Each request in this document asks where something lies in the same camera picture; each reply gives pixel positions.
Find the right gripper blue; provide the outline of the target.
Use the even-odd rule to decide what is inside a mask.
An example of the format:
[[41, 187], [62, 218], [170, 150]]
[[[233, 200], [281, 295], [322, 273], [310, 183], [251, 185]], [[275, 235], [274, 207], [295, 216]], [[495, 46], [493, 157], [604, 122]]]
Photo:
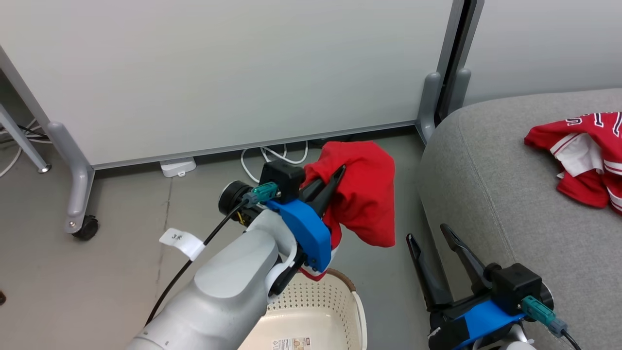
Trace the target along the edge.
[[440, 230], [449, 248], [457, 254], [471, 281], [473, 296], [454, 301], [429, 268], [415, 237], [406, 235], [406, 243], [418, 277], [418, 283], [430, 312], [430, 350], [519, 350], [528, 348], [522, 326], [525, 314], [520, 303], [523, 292], [489, 291], [484, 264], [445, 223]]

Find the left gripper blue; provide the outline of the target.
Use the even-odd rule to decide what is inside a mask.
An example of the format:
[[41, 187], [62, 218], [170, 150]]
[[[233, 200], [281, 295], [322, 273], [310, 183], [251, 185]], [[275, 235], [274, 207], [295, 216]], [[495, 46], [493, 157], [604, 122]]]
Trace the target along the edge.
[[336, 193], [346, 171], [346, 165], [340, 166], [324, 182], [315, 178], [300, 191], [298, 199], [286, 204], [277, 201], [266, 202], [267, 208], [280, 215], [282, 221], [292, 233], [295, 243], [289, 244], [295, 252], [287, 254], [283, 266], [292, 267], [297, 255], [297, 247], [307, 255], [306, 262], [315, 273], [324, 273], [332, 259], [331, 233], [321, 218], [324, 217], [333, 195]]

